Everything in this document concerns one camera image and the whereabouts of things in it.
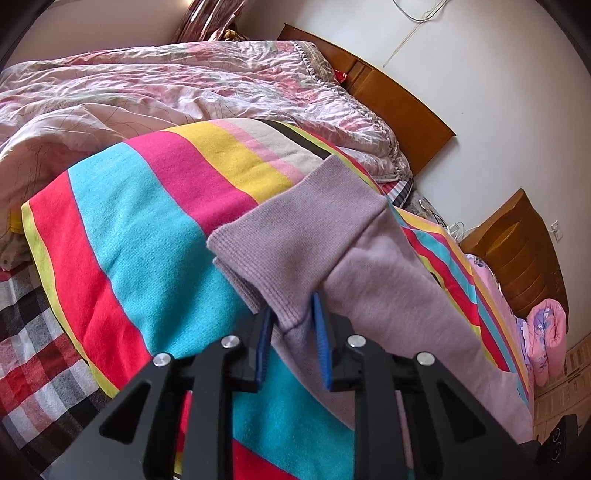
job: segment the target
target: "white wall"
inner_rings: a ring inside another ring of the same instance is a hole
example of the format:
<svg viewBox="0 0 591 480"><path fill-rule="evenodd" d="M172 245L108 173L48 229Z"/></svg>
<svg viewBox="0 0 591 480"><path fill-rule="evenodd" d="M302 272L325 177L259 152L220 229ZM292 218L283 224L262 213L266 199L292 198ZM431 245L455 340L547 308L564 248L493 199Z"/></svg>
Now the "white wall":
<svg viewBox="0 0 591 480"><path fill-rule="evenodd" d="M190 0L57 0L25 34L7 65L167 44L190 4Z"/></svg>
<svg viewBox="0 0 591 480"><path fill-rule="evenodd" d="M436 0L403 0L416 17ZM283 22L382 67L414 24L391 0L252 0L241 30ZM523 187L564 238L569 345L591 331L591 76L535 0L451 0L383 70L457 134L417 183L439 212L479 225Z"/></svg>

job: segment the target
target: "silver screw head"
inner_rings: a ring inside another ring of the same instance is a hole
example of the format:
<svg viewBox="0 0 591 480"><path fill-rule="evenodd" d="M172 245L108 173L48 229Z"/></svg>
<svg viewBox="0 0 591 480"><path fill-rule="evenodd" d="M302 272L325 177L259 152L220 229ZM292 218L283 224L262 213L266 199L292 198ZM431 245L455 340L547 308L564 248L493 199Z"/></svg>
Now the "silver screw head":
<svg viewBox="0 0 591 480"><path fill-rule="evenodd" d="M240 345L240 339L236 335L227 335L222 338L222 347L234 348Z"/></svg>
<svg viewBox="0 0 591 480"><path fill-rule="evenodd" d="M351 335L349 338L347 338L347 343L353 348L361 348L365 346L367 342L368 341L365 339L365 337L361 335Z"/></svg>
<svg viewBox="0 0 591 480"><path fill-rule="evenodd" d="M172 359L173 358L167 353L157 353L154 355L152 362L157 367L164 367L165 365L168 365Z"/></svg>
<svg viewBox="0 0 591 480"><path fill-rule="evenodd" d="M435 357L432 353L429 352L421 352L417 355L417 362L424 367L429 367L435 363Z"/></svg>

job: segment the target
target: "red plaid fabric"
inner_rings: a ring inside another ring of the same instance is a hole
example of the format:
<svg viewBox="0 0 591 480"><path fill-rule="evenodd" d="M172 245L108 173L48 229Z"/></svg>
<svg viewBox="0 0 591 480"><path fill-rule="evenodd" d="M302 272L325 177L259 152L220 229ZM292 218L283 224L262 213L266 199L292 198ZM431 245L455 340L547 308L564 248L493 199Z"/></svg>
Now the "red plaid fabric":
<svg viewBox="0 0 591 480"><path fill-rule="evenodd" d="M0 419L39 472L107 403L51 312L37 270L0 274Z"/></svg>
<svg viewBox="0 0 591 480"><path fill-rule="evenodd" d="M402 208L406 203L410 192L413 188L413 180L396 180L382 183L380 187L382 191L388 196L392 205Z"/></svg>

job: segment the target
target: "pink floral comforter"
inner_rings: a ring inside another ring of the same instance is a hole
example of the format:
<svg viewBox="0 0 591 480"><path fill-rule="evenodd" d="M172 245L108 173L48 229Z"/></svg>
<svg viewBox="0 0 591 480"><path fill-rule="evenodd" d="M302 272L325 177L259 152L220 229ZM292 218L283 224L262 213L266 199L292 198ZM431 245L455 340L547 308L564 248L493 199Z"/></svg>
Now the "pink floral comforter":
<svg viewBox="0 0 591 480"><path fill-rule="evenodd" d="M137 135L234 117L296 124L378 181L411 177L394 133L338 85L313 44L187 43L25 62L0 74L0 267L23 250L9 208L72 164Z"/></svg>

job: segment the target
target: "colorful striped blanket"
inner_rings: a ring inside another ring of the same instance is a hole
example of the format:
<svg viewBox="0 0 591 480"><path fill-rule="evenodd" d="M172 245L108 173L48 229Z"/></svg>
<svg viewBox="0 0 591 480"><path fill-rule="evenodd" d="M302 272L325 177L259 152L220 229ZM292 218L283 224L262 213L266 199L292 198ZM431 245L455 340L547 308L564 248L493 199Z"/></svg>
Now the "colorful striped blanket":
<svg viewBox="0 0 591 480"><path fill-rule="evenodd" d="M51 307L105 392L114 396L158 352L179 358L201 351L249 313L212 264L207 237L331 154L379 191L354 160L314 135L279 122L228 119L114 145L22 207ZM457 245L418 217L396 216L489 359L521 374L517 346ZM524 385L518 388L527 402ZM235 397L234 438L239 479L352 476L353 433L275 353L263 390Z"/></svg>

